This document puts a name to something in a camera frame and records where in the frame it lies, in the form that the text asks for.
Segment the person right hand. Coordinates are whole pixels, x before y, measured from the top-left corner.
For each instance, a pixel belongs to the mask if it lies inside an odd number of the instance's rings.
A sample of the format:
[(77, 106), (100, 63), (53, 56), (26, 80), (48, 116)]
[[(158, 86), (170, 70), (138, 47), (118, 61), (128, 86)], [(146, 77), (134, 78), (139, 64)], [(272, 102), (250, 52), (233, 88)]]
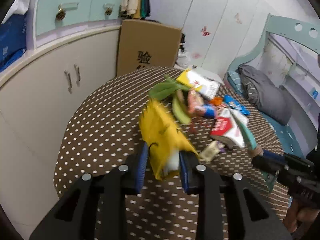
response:
[(290, 233), (294, 233), (298, 228), (298, 222), (312, 224), (319, 214), (319, 210), (310, 207), (303, 207), (303, 204), (293, 199), (283, 219), (283, 224)]

